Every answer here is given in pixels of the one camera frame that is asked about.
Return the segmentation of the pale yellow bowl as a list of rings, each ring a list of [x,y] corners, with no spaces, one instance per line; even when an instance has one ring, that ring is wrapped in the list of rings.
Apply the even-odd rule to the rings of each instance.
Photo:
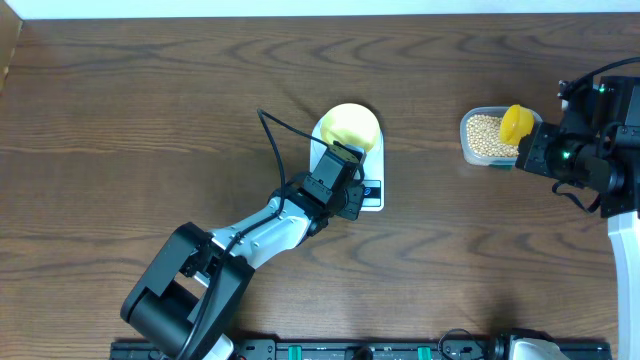
[[[327,144],[338,141],[370,152],[382,139],[382,131],[376,115],[367,107],[344,103],[331,108],[321,118],[320,136]]]

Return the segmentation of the clear plastic soybean container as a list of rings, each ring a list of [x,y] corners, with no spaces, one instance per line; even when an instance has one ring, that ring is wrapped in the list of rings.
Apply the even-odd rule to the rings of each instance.
[[[500,124],[508,106],[478,107],[460,122],[463,156],[471,165],[513,167],[518,150],[499,140]]]

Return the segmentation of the yellow measuring scoop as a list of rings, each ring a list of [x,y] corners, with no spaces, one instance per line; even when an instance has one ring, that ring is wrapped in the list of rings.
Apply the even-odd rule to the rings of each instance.
[[[535,118],[531,110],[521,105],[510,106],[502,117],[499,140],[506,145],[518,145],[533,130]]]

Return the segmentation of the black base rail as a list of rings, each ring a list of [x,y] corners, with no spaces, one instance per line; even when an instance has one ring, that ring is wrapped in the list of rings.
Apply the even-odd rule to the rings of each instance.
[[[205,360],[440,360],[440,359],[595,359],[612,360],[611,347],[595,340],[557,341],[544,332],[515,329],[477,340],[452,329],[428,342],[286,342],[225,337]]]

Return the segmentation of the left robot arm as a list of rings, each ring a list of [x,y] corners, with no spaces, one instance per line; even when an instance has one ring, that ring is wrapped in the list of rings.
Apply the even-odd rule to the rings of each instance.
[[[224,331],[255,271],[332,217],[357,219],[365,158],[363,149],[334,142],[312,172],[246,219],[211,231],[178,227],[124,300],[121,318],[170,359],[230,358],[234,344]]]

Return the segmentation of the white digital kitchen scale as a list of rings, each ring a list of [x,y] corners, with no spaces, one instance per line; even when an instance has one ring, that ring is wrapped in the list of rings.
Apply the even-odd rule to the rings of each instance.
[[[312,132],[312,136],[321,138],[321,125],[320,119]],[[314,170],[317,166],[320,158],[325,152],[326,146],[321,145],[315,141],[311,141],[310,145],[310,171]],[[384,167],[384,136],[380,133],[379,139],[376,145],[371,151],[366,153],[366,159],[364,162],[365,177],[363,184],[365,186],[364,200],[361,207],[361,211],[365,212],[379,212],[385,205],[385,167]]]

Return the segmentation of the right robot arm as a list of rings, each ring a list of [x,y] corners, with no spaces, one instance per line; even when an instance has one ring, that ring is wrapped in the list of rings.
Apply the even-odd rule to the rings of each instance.
[[[639,357],[639,79],[588,75],[559,83],[563,118],[533,126],[518,145],[515,167],[597,193],[583,211],[607,220],[616,265],[618,357]]]

